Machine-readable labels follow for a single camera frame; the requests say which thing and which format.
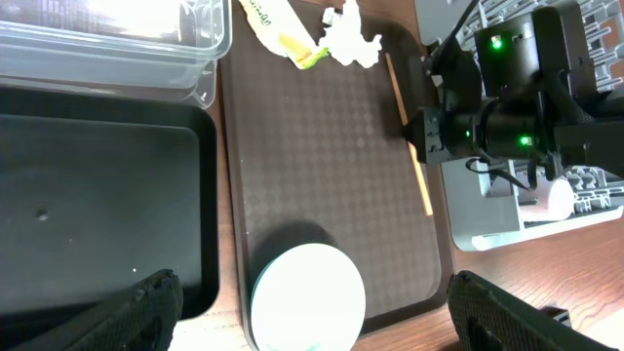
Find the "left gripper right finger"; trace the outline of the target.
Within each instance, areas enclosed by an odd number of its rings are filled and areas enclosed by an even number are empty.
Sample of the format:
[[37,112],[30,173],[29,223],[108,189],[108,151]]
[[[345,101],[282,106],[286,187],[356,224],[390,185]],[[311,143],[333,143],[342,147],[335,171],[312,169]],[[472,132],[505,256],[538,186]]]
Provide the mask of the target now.
[[465,350],[612,351],[575,331],[566,309],[537,309],[471,271],[453,275],[447,295]]

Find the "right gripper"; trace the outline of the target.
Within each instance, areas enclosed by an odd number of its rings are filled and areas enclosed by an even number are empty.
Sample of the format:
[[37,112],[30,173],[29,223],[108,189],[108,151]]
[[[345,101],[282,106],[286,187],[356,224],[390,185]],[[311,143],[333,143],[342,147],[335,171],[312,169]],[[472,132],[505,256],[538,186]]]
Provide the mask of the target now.
[[403,137],[423,164],[442,164],[480,154],[479,113],[455,113],[438,107],[415,111],[403,127]]

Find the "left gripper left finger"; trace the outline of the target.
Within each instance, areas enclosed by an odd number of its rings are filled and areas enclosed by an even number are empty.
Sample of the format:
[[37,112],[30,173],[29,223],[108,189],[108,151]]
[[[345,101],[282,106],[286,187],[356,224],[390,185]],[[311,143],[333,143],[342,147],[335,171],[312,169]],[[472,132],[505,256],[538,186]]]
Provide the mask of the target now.
[[19,351],[167,350],[182,309],[179,278],[173,270],[162,269],[15,348]]

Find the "light blue bowl with rice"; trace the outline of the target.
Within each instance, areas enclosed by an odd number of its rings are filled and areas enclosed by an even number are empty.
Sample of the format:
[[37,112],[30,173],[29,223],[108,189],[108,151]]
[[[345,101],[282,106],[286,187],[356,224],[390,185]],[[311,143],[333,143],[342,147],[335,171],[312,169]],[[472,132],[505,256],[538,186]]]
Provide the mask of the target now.
[[251,297],[259,350],[346,351],[366,314],[363,278],[343,251],[320,243],[293,247],[261,271]]

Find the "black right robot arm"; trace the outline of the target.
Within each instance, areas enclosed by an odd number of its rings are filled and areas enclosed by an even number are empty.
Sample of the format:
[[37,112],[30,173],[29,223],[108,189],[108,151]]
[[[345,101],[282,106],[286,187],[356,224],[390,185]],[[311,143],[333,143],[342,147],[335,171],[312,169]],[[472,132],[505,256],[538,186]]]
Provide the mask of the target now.
[[469,2],[422,61],[442,93],[404,127],[419,162],[511,160],[550,179],[574,166],[621,176],[623,90],[599,91],[580,5],[557,1],[479,29],[470,52],[457,35],[477,6]]

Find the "wooden chopstick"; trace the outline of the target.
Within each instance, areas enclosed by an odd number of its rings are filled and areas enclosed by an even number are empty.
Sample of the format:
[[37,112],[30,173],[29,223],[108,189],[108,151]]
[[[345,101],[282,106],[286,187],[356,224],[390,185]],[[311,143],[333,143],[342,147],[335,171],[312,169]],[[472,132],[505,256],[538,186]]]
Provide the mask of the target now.
[[[391,84],[392,84],[392,88],[393,88],[393,92],[394,92],[394,96],[395,96],[395,100],[397,102],[397,106],[398,106],[398,110],[399,110],[399,115],[400,115],[400,119],[401,119],[401,123],[405,126],[408,123],[408,115],[407,115],[407,111],[404,105],[404,101],[403,101],[403,97],[401,94],[401,90],[400,90],[400,86],[398,83],[398,79],[396,76],[396,72],[394,69],[394,65],[392,62],[392,58],[388,53],[384,54],[385,56],[385,61],[388,67],[388,72],[390,75],[390,79],[391,79]],[[432,207],[432,203],[431,203],[431,199],[430,199],[430,194],[428,191],[428,186],[427,186],[427,182],[424,176],[424,172],[422,169],[422,166],[420,165],[420,163],[417,160],[417,153],[416,153],[416,149],[415,147],[408,143],[408,147],[409,147],[409,155],[411,158],[411,162],[412,162],[412,167],[413,167],[413,171],[415,174],[415,178],[417,181],[417,185],[418,185],[418,190],[419,190],[419,194],[421,197],[421,201],[422,201],[422,207],[423,207],[423,211],[427,216],[432,216],[433,215],[433,207]]]

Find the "pink plastic cup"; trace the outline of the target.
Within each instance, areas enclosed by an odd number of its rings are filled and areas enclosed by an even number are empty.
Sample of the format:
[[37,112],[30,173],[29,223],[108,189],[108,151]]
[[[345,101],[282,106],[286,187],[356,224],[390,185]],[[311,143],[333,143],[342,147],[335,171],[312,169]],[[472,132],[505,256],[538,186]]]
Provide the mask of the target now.
[[574,210],[574,192],[564,177],[539,176],[534,190],[519,190],[518,202],[522,221],[564,220]]

